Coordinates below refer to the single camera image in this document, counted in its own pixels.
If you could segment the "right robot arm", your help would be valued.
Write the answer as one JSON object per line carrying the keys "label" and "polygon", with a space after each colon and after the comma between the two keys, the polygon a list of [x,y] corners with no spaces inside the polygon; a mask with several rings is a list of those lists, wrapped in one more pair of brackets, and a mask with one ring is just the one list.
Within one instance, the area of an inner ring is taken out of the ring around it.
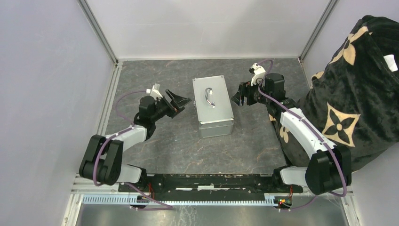
{"label": "right robot arm", "polygon": [[239,106],[260,103],[287,129],[306,152],[307,167],[285,166],[274,170],[272,187],[286,191],[290,185],[307,187],[315,195],[344,197],[351,184],[351,153],[323,136],[305,117],[298,104],[286,97],[284,76],[270,73],[239,84],[231,101]]}

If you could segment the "grey metal case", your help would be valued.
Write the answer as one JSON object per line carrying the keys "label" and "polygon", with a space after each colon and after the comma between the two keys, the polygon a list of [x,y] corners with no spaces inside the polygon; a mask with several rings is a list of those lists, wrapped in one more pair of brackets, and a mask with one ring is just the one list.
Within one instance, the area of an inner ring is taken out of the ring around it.
{"label": "grey metal case", "polygon": [[200,137],[231,134],[234,115],[224,76],[194,78],[192,83]]}

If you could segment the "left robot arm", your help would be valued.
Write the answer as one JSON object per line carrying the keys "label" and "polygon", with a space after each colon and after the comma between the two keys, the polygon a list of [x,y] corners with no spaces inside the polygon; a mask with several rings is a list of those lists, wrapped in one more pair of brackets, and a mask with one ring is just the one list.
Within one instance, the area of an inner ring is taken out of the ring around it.
{"label": "left robot arm", "polygon": [[167,89],[166,95],[170,98],[167,100],[157,87],[147,89],[145,93],[140,99],[138,113],[127,128],[106,136],[93,135],[90,138],[79,168],[82,178],[92,180],[95,186],[130,182],[130,186],[137,192],[147,188],[146,170],[123,164],[123,153],[150,139],[156,129],[156,121],[164,116],[176,117],[191,99]]}

